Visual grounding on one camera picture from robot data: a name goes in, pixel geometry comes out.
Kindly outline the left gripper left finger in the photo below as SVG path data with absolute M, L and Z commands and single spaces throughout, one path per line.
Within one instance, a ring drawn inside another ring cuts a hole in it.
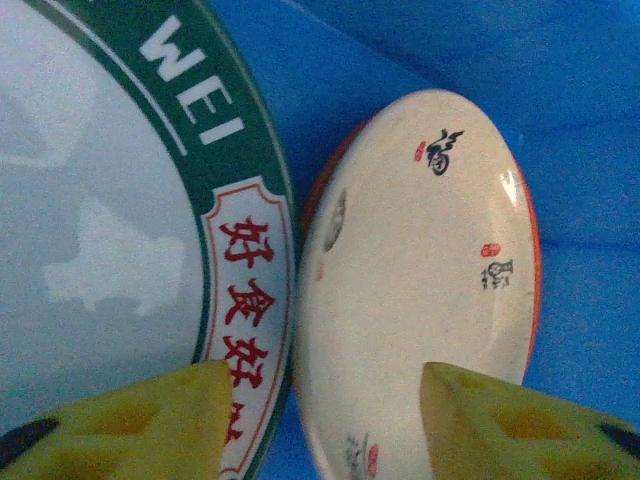
M 218 480 L 227 364 L 190 365 L 50 410 L 0 437 L 0 480 Z

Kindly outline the green-rimmed white plate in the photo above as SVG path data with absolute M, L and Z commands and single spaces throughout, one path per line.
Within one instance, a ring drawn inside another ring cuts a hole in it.
M 292 207 L 208 0 L 0 0 L 0 434 L 222 359 L 220 480 L 256 480 L 290 383 Z

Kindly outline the blue plastic bin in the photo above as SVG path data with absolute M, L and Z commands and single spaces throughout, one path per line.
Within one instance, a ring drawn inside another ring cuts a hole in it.
M 533 197 L 542 308 L 528 386 L 640 429 L 640 0 L 210 0 L 302 207 L 330 155 L 439 87 L 501 129 Z

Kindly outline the cream plate with calligraphy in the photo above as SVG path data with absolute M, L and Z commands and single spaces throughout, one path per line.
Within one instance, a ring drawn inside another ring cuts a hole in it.
M 523 380 L 535 266 L 511 155 L 478 106 L 430 89 L 342 158 L 298 276 L 294 385 L 321 480 L 431 480 L 427 362 Z

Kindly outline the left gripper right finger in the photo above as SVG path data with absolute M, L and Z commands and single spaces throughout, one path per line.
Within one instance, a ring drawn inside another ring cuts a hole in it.
M 630 424 L 459 366 L 424 365 L 421 417 L 434 480 L 640 480 Z

